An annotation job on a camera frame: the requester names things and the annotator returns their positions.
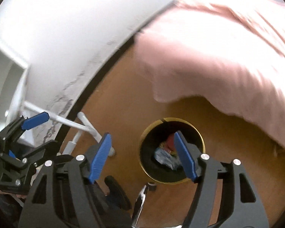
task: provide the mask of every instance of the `wooden surface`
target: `wooden surface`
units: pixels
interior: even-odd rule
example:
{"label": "wooden surface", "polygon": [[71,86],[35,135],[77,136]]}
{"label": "wooden surface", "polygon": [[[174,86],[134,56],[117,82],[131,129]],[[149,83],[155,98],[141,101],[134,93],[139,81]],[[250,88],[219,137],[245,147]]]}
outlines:
{"label": "wooden surface", "polygon": [[[155,120],[176,117],[198,129],[211,157],[225,162],[234,158],[241,160],[259,192],[271,225],[285,209],[285,155],[274,157],[275,142],[258,127],[219,112],[202,97],[171,104],[156,102],[151,84],[135,71],[133,49],[125,53],[99,84],[83,112],[101,134],[109,132],[112,135],[116,155],[108,158],[99,180],[105,191],[103,179],[112,175],[134,204],[138,192],[150,181],[139,165],[140,135]],[[76,130],[71,129],[64,144],[75,133]],[[93,137],[84,133],[73,155],[84,153],[93,144]],[[181,224],[195,188],[192,182],[159,185],[156,192],[148,193],[139,225],[165,227]],[[216,221],[220,193],[221,182],[211,223]]]}

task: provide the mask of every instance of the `white plumbing pipe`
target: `white plumbing pipe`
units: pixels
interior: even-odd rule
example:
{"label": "white plumbing pipe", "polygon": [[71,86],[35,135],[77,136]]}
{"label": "white plumbing pipe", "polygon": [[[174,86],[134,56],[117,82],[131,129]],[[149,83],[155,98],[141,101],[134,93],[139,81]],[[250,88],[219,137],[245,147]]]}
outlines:
{"label": "white plumbing pipe", "polygon": [[28,110],[31,110],[31,111],[33,111],[35,113],[47,112],[49,114],[49,117],[50,117],[51,120],[60,122],[60,123],[65,124],[65,125],[67,125],[69,127],[73,127],[73,128],[77,128],[79,130],[83,130],[83,131],[89,132],[94,137],[98,136],[98,134],[99,134],[97,132],[97,130],[93,126],[92,127],[84,126],[84,125],[79,124],[77,122],[73,122],[73,121],[71,121],[69,119],[66,119],[64,117],[58,116],[55,113],[52,113],[50,111],[46,111],[46,110],[44,110],[44,109],[42,109],[42,108],[32,104],[31,102],[24,101],[23,105],[24,105],[25,108],[27,108]]}
{"label": "white plumbing pipe", "polygon": [[[77,117],[79,118],[80,121],[82,121],[82,123],[85,126],[90,127],[92,130],[95,130],[97,132],[97,135],[94,136],[95,140],[99,143],[102,139],[102,136],[100,135],[100,133],[98,133],[98,131],[94,128],[94,126],[90,123],[89,119],[87,119],[86,115],[83,112],[79,112],[77,114]],[[115,149],[113,147],[111,147],[110,152],[109,152],[109,157],[112,157],[115,155]]]}
{"label": "white plumbing pipe", "polygon": [[63,150],[62,154],[69,154],[71,155],[71,153],[73,152],[74,148],[76,147],[76,144],[82,134],[82,130],[78,130],[78,132],[75,134],[73,141],[69,141],[67,143],[67,145],[65,146],[65,149]]}

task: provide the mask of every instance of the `pink cloth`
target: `pink cloth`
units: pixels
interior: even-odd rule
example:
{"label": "pink cloth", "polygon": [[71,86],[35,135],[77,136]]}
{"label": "pink cloth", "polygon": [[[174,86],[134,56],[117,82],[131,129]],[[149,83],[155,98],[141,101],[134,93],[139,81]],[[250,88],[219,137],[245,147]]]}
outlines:
{"label": "pink cloth", "polygon": [[285,5],[273,0],[177,0],[136,36],[154,98],[201,95],[285,147]]}

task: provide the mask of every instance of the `red object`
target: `red object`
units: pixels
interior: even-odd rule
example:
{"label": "red object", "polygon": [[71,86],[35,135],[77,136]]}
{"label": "red object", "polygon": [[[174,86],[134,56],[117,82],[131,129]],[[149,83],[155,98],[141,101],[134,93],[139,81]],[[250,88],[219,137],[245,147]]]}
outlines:
{"label": "red object", "polygon": [[171,134],[168,136],[166,141],[166,147],[168,147],[171,151],[176,152],[175,146],[174,146],[174,134]]}

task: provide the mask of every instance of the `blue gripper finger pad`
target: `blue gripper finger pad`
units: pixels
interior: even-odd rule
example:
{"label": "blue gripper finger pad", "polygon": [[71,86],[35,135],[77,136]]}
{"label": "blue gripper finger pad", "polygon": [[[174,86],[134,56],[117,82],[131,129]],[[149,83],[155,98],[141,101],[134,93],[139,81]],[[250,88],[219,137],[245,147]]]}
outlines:
{"label": "blue gripper finger pad", "polygon": [[31,118],[28,118],[24,120],[23,124],[21,125],[21,128],[23,130],[30,130],[32,128],[35,128],[42,123],[45,123],[49,120],[49,114],[47,112],[42,112],[38,115],[35,115]]}
{"label": "blue gripper finger pad", "polygon": [[9,154],[8,154],[9,156],[11,156],[11,157],[13,157],[13,158],[16,158],[16,155],[14,155],[14,153],[10,150],[10,152],[9,152]]}
{"label": "blue gripper finger pad", "polygon": [[184,137],[179,132],[174,134],[174,146],[181,160],[186,177],[194,181],[197,178],[195,163],[188,151],[188,143],[184,140]]}
{"label": "blue gripper finger pad", "polygon": [[90,183],[93,184],[100,177],[100,174],[107,160],[111,147],[112,147],[111,135],[107,134],[104,140],[102,141],[102,144],[90,165],[91,167],[90,176],[89,176]]}

